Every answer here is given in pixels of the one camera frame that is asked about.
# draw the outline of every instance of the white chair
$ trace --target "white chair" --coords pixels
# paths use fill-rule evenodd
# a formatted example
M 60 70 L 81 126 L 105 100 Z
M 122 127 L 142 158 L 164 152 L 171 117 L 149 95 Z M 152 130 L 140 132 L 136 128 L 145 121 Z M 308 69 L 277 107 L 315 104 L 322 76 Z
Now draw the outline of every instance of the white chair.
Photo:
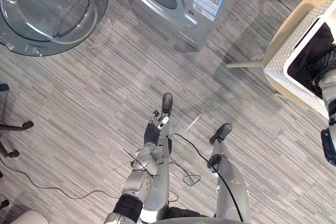
M 277 33 L 275 34 L 273 40 L 269 44 L 268 49 L 265 52 L 264 58 L 259 60 L 252 61 L 243 61 L 236 63 L 229 63 L 226 65 L 227 68 L 245 68 L 245 67 L 261 67 L 265 66 L 271 61 L 271 59 L 277 54 L 280 48 L 284 45 L 287 39 L 299 26 L 301 21 L 305 16 L 314 8 L 321 6 L 323 3 L 326 3 L 330 0 L 302 0 L 302 2 L 295 8 L 295 10 L 288 16 L 288 18 L 281 25 Z M 307 104 L 306 101 L 303 101 L 300 97 L 292 93 L 288 88 L 284 87 L 281 83 L 277 82 L 274 78 L 269 76 L 267 73 L 264 73 L 266 79 L 271 83 L 271 85 L 281 94 L 278 96 L 288 98 L 295 101 L 303 106 L 306 106 L 311 109 L 311 105 Z
M 48 224 L 48 221 L 38 212 L 29 210 L 11 224 Z

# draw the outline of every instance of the black cable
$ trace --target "black cable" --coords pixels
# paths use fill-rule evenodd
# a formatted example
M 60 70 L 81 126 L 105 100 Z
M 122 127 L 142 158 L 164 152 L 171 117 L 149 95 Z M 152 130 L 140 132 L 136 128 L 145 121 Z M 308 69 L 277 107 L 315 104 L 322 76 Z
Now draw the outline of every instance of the black cable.
M 171 134 L 170 136 L 173 136 L 173 135 L 177 135 L 177 136 L 181 137 L 182 139 L 184 139 L 185 141 L 187 141 L 188 143 L 190 143 L 190 144 L 194 147 L 194 149 L 197 151 L 198 155 L 199 155 L 202 159 L 204 159 L 204 160 L 207 162 L 207 164 L 209 164 L 209 165 L 211 166 L 211 168 L 218 174 L 218 176 L 221 178 L 221 180 L 223 181 L 224 185 L 226 186 L 227 190 L 229 191 L 229 193 L 230 193 L 230 195 L 231 195 L 232 201 L 233 201 L 233 203 L 235 204 L 235 207 L 236 207 L 236 209 L 237 209 L 237 212 L 238 212 L 240 221 L 241 221 L 241 222 L 244 222 L 244 221 L 243 221 L 242 214 L 240 213 L 238 204 L 237 204 L 237 202 L 236 202 L 236 199 L 235 199 L 233 193 L 231 192 L 230 187 L 229 187 L 228 184 L 225 182 L 225 179 L 224 179 L 224 178 L 222 177 L 222 175 L 218 172 L 218 170 L 217 170 L 217 169 L 216 169 L 216 168 L 209 162 L 209 160 L 207 160 L 207 159 L 206 159 L 206 158 L 199 152 L 199 150 L 197 149 L 197 147 L 196 147 L 192 142 L 190 142 L 188 139 L 186 139 L 184 136 L 182 136 L 182 135 L 180 135 L 180 134 L 178 134 L 178 133 L 173 133 L 173 134 Z
M 169 162 L 169 164 L 174 164 L 176 166 L 178 166 L 182 171 L 184 171 L 185 173 L 187 173 L 186 176 L 183 177 L 183 182 L 188 185 L 188 186 L 194 186 L 196 185 L 200 180 L 201 180 L 201 176 L 199 174 L 189 174 L 188 171 L 186 169 L 184 169 L 181 165 L 179 165 L 177 162 L 174 161 L 174 159 L 170 156 L 171 162 Z
M 173 191 L 171 191 L 171 190 L 169 190 L 169 192 L 171 192 L 171 193 L 173 193 L 173 194 L 175 194 L 175 196 L 176 196 L 176 199 L 175 200 L 169 200 L 168 202 L 176 202 L 176 201 L 178 201 L 179 200 L 179 196 L 175 193 L 175 192 L 173 192 Z
M 86 195 L 84 195 L 84 196 L 82 196 L 82 197 L 71 197 L 71 196 L 69 196 L 66 192 L 64 192 L 62 189 L 60 189 L 60 188 L 58 188 L 58 187 L 42 187 L 42 186 L 38 186 L 38 185 L 36 185 L 36 184 L 32 181 L 32 179 L 28 176 L 27 173 L 9 167 L 8 165 L 6 165 L 6 164 L 4 163 L 4 161 L 2 160 L 1 157 L 0 157 L 0 161 L 1 161 L 1 163 L 2 163 L 5 167 L 7 167 L 8 169 L 13 170 L 13 171 L 15 171 L 15 172 L 17 172 L 17 173 L 21 173 L 21 174 L 25 175 L 25 176 L 29 179 L 29 181 L 30 181 L 35 187 L 37 187 L 37 188 L 39 188 L 39 189 L 54 189 L 54 190 L 58 190 L 58 191 L 60 191 L 61 193 L 63 193 L 66 197 L 68 197 L 69 199 L 84 199 L 84 198 L 88 197 L 90 194 L 93 194 L 93 193 L 102 193 L 102 194 L 105 194 L 105 195 L 109 196 L 109 197 L 112 198 L 112 199 L 119 199 L 119 197 L 113 197 L 113 196 L 109 195 L 107 192 L 102 191 L 102 190 L 94 190 L 94 191 L 92 191 L 92 192 L 90 192 L 90 193 L 88 193 L 88 194 L 86 194 Z M 119 166 L 117 166 L 116 168 L 114 168 L 112 171 L 114 171 L 114 170 L 118 169 L 119 167 L 121 167 L 121 166 L 123 166 L 123 165 L 126 165 L 126 164 L 128 164 L 128 163 L 130 163 L 130 162 L 127 162 L 127 163 L 124 163 L 124 164 L 122 164 L 122 165 L 119 165 Z

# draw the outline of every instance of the chair leg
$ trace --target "chair leg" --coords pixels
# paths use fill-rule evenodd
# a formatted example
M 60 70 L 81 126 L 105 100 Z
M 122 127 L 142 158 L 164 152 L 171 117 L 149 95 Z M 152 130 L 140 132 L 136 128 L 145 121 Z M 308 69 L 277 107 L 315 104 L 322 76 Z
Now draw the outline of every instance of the chair leg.
M 20 152 L 18 150 L 13 150 L 12 152 L 8 152 L 2 142 L 0 141 L 0 152 L 5 156 L 5 157 L 10 157 L 14 158 L 20 155 Z
M 226 64 L 227 68 L 263 68 L 263 59 L 261 60 L 249 60 L 249 61 L 240 61 L 235 63 Z
M 0 84 L 0 92 L 8 91 L 9 86 L 7 84 Z
M 25 131 L 31 127 L 33 127 L 34 124 L 32 121 L 28 121 L 22 124 L 22 127 L 19 126 L 11 126 L 7 124 L 0 124 L 0 130 L 2 131 Z

